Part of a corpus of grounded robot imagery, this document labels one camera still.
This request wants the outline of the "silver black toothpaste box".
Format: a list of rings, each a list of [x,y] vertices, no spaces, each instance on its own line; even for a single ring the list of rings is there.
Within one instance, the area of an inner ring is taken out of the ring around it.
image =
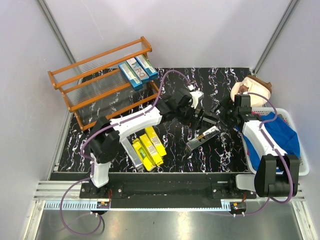
[[[220,130],[218,129],[218,127],[212,126],[211,128],[205,130],[199,136],[189,140],[186,143],[186,150],[191,153],[193,150],[197,149],[202,144],[206,143],[208,140],[212,139],[219,133],[220,133]]]

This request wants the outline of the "blue toothpaste box with label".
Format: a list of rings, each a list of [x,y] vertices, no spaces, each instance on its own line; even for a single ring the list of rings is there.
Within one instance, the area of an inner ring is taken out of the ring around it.
[[[130,82],[131,86],[136,92],[143,88],[142,81],[137,77],[137,75],[134,73],[134,71],[131,69],[131,67],[126,61],[121,62],[118,65],[118,67],[120,68],[120,70],[125,75],[125,77]]]

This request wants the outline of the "blue toothpaste box plain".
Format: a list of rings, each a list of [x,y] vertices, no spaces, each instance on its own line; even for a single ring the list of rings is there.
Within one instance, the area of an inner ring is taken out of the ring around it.
[[[143,83],[146,84],[150,81],[149,75],[146,73],[144,68],[140,65],[140,63],[133,57],[126,62],[129,64],[131,69],[134,71],[134,73],[137,75],[138,79]]]

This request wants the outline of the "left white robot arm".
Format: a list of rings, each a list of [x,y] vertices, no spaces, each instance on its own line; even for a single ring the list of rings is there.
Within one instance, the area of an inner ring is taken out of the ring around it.
[[[155,105],[125,117],[100,118],[86,141],[91,158],[90,192],[97,198],[108,193],[110,164],[118,154],[120,143],[129,135],[172,120],[193,129],[201,128],[204,110],[198,105],[203,98],[200,90],[180,88],[173,95],[159,98]]]

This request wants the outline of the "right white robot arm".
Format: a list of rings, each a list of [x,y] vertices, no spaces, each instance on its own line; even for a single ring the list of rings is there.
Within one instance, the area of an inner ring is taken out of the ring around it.
[[[295,154],[283,150],[267,131],[266,120],[252,113],[252,92],[225,97],[211,110],[229,128],[237,127],[247,137],[260,158],[253,179],[259,197],[281,204],[297,194],[300,161]]]

